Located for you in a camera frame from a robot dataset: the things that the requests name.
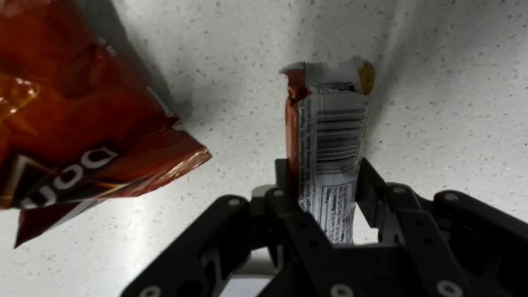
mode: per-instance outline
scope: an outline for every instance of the orange chip bag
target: orange chip bag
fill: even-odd
[[[22,210],[16,245],[205,162],[179,124],[70,0],[0,2],[0,208]]]

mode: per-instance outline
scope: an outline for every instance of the snack bag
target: snack bag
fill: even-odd
[[[207,159],[72,0],[0,2],[0,208],[21,210],[16,246]]]
[[[333,245],[351,245],[357,161],[374,68],[352,60],[334,68],[296,63],[285,106],[291,195]]]

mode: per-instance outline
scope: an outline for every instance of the white countertop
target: white countertop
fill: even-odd
[[[77,2],[98,35],[118,43],[105,2]],[[1,296],[118,296],[212,200],[271,184],[273,161],[285,154],[278,70],[300,60],[357,55],[375,65],[366,157],[385,180],[423,197],[461,190],[528,222],[528,2],[113,4],[130,43],[214,159],[16,251],[16,213],[1,213]],[[356,238],[372,233],[362,227]]]

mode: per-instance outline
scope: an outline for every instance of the white label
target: white label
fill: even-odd
[[[298,103],[298,202],[333,245],[352,241],[364,118],[366,98],[344,83],[321,85]]]

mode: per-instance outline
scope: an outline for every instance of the barcode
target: barcode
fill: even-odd
[[[364,109],[316,113],[316,174],[351,174],[361,149]]]

